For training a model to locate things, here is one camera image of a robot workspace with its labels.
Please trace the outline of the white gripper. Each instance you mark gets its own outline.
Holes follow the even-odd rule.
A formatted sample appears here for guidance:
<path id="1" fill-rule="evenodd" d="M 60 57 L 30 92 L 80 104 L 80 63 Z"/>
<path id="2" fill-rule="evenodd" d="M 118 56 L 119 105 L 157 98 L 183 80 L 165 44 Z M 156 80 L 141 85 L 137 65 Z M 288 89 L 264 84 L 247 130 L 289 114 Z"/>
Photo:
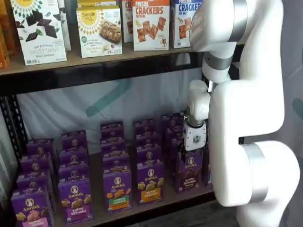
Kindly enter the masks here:
<path id="1" fill-rule="evenodd" d="M 192 151 L 205 146 L 206 144 L 206 123 L 203 122 L 202 125 L 193 127 L 187 122 L 183 127 L 183 140 L 178 144 L 178 153 L 183 163 L 186 162 L 187 151 Z"/>

